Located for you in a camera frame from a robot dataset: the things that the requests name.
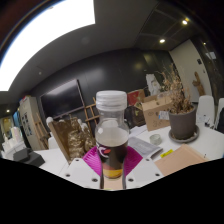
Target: cabinet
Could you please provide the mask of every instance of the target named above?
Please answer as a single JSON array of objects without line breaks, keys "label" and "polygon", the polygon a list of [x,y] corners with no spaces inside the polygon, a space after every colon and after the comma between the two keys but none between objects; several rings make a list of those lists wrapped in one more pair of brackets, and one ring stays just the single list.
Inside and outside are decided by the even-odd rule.
[{"label": "cabinet", "polygon": [[25,97],[22,102],[20,102],[19,112],[23,129],[31,148],[34,151],[44,149],[34,128],[34,122],[38,121],[37,113],[40,114],[36,97]]}]

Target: ceiling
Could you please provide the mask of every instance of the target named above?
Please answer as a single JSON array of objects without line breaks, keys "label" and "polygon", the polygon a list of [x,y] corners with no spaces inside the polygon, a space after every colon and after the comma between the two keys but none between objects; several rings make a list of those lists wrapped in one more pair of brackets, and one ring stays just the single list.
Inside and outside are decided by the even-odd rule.
[{"label": "ceiling", "polygon": [[[156,0],[95,0],[94,10],[96,24],[42,48],[20,70],[10,90],[0,92],[0,117],[7,116],[6,109],[13,113],[19,99],[37,84],[76,61],[125,48],[169,51],[201,32],[192,21],[182,25],[187,15],[180,10]],[[166,42],[160,44],[160,38]]]}]

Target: bottle cap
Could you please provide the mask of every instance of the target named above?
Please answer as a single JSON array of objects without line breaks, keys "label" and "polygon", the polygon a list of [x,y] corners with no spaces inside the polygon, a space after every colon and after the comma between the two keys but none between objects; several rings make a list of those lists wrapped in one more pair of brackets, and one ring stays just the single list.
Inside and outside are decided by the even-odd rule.
[{"label": "bottle cap", "polygon": [[123,91],[100,91],[96,93],[96,107],[103,111],[121,111],[127,108],[127,93]]}]

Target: plastic bottle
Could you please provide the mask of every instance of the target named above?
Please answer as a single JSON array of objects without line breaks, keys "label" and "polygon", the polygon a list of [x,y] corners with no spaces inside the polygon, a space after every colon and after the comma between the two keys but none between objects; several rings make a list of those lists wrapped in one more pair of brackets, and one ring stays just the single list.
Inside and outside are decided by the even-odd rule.
[{"label": "plastic bottle", "polygon": [[95,129],[95,138],[103,174],[109,179],[117,179],[122,175],[127,154],[129,128],[124,123],[127,94],[122,91],[97,92],[96,107],[100,121]]}]

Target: plant pot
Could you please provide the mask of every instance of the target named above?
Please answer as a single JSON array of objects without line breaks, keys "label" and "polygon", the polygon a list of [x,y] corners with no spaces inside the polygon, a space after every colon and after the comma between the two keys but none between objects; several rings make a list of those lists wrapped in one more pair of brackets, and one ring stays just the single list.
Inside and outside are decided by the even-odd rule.
[{"label": "plant pot", "polygon": [[176,139],[185,140],[194,135],[196,129],[196,108],[189,113],[172,114],[169,112],[171,132]]}]

